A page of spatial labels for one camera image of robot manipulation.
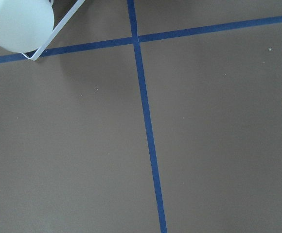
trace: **blue tape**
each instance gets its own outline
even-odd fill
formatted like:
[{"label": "blue tape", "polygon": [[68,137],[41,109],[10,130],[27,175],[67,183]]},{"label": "blue tape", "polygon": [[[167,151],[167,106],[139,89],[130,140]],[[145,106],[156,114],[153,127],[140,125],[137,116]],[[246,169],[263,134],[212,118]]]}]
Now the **blue tape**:
[{"label": "blue tape", "polygon": [[163,204],[160,179],[159,179],[159,168],[157,164],[152,122],[151,122],[151,115],[150,115],[150,107],[149,107],[149,102],[148,102],[142,54],[141,54],[139,37],[138,37],[138,27],[137,27],[137,18],[136,18],[134,1],[127,0],[127,5],[128,5],[128,11],[129,11],[129,20],[130,20],[130,26],[131,26],[133,47],[135,51],[146,137],[147,137],[147,143],[149,147],[150,161],[151,161],[151,167],[152,167],[154,190],[155,190],[157,209],[158,209],[158,214],[159,214],[160,231],[161,233],[167,233],[164,204]]},{"label": "blue tape", "polygon": [[[93,42],[93,43],[87,43],[81,45],[65,46],[65,47],[59,47],[54,49],[47,49],[41,54],[41,57],[54,56],[64,53],[80,52],[86,50],[95,50],[95,49],[108,48],[108,47],[114,47],[120,45],[129,45],[129,44],[132,44],[132,37],[99,41],[99,42]],[[0,63],[14,62],[24,59],[26,59],[26,57],[24,57],[20,53],[17,53],[12,55],[0,56]]]},{"label": "blue tape", "polygon": [[232,30],[232,29],[268,25],[268,24],[274,24],[274,23],[282,23],[282,16],[246,20],[246,21],[239,21],[239,22],[233,22],[233,23],[224,23],[224,24],[211,25],[211,26],[205,26],[205,27],[199,27],[199,28],[189,28],[189,29],[176,30],[176,31],[164,32],[164,33],[141,35],[139,36],[139,41],[148,42],[148,41],[153,41],[153,40],[163,40],[163,39],[176,38],[176,37],[182,37],[182,36],[188,36],[188,35],[213,33],[213,32]]}]

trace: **gray floor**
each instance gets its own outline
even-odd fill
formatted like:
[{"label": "gray floor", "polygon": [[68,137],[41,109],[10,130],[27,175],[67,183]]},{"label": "gray floor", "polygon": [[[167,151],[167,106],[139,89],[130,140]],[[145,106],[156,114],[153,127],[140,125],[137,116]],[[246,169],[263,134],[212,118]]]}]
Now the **gray floor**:
[{"label": "gray floor", "polygon": [[[135,6],[140,35],[282,15]],[[88,0],[50,48],[130,36],[125,0]],[[282,23],[141,51],[168,232],[282,232]],[[133,45],[0,64],[0,233],[70,232],[160,232]]]}]

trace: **white frame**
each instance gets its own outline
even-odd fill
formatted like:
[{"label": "white frame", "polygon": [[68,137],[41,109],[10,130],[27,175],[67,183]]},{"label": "white frame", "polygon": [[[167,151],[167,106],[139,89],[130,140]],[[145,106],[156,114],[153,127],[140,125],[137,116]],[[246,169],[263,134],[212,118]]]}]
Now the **white frame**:
[{"label": "white frame", "polygon": [[43,51],[46,49],[46,47],[52,42],[52,40],[55,38],[55,36],[61,31],[61,29],[66,25],[66,23],[69,21],[69,19],[75,14],[75,12],[80,8],[80,6],[85,2],[85,0],[77,0],[77,2],[73,5],[73,7],[67,12],[67,14],[61,19],[61,21],[58,23],[58,25],[54,28],[53,33],[50,35],[48,40],[39,47],[35,53],[32,55],[32,57],[28,56],[26,53],[22,53],[23,56],[25,56],[27,59],[30,59],[32,61],[36,61],[37,58],[40,57],[40,55],[43,53]]}]

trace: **white cup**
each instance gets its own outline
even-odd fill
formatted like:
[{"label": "white cup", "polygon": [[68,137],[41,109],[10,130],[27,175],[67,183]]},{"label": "white cup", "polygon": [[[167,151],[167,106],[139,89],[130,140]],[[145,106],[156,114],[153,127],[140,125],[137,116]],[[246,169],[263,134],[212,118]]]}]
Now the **white cup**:
[{"label": "white cup", "polygon": [[49,0],[0,0],[0,46],[11,52],[30,52],[42,46],[53,31]]}]

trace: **white object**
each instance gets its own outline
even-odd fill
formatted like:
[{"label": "white object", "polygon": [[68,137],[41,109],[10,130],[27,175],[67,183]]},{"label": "white object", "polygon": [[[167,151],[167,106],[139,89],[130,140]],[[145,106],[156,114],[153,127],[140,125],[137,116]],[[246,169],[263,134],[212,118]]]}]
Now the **white object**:
[{"label": "white object", "polygon": [[58,25],[55,27],[51,35],[47,40],[45,40],[45,43],[40,46],[37,51],[30,57],[29,55],[22,53],[26,58],[31,59],[35,61],[37,58],[40,57],[42,52],[46,49],[46,47],[52,42],[52,40],[55,38],[55,36],[59,33],[59,31],[66,25],[66,23],[69,21],[69,19],[75,14],[75,12],[80,8],[80,6],[85,2],[85,0],[77,0],[77,2],[74,4],[74,6],[67,12],[67,14],[61,19],[61,21],[58,23]]},{"label": "white object", "polygon": [[38,49],[53,32],[49,0],[0,0],[0,46],[12,52]]}]

